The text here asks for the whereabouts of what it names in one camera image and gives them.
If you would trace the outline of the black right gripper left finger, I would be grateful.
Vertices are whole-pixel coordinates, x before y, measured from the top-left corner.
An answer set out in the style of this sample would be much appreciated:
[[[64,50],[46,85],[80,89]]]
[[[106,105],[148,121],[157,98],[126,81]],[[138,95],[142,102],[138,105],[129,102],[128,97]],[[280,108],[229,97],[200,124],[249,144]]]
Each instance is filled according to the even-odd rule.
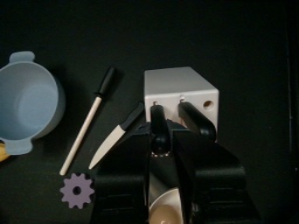
[[[146,224],[149,142],[146,122],[101,159],[89,224]]]

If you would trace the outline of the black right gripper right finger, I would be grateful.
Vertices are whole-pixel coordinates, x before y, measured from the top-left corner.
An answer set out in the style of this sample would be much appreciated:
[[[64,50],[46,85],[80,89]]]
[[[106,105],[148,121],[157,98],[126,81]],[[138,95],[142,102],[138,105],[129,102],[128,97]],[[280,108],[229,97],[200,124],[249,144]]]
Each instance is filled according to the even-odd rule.
[[[185,224],[261,224],[233,154],[169,121]]]

